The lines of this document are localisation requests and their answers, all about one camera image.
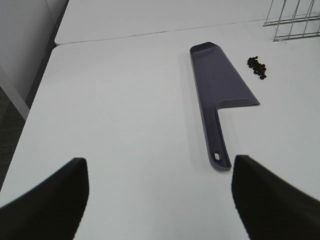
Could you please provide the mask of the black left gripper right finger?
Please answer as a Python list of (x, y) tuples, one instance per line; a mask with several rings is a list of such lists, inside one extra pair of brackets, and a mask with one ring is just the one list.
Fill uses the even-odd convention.
[(234, 160), (231, 192), (251, 240), (318, 240), (320, 202), (248, 155)]

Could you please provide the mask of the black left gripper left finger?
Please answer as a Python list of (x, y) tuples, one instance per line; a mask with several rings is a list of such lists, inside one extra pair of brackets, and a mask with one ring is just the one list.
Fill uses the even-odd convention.
[(89, 198), (84, 158), (73, 158), (47, 179), (0, 208), (2, 240), (72, 240)]

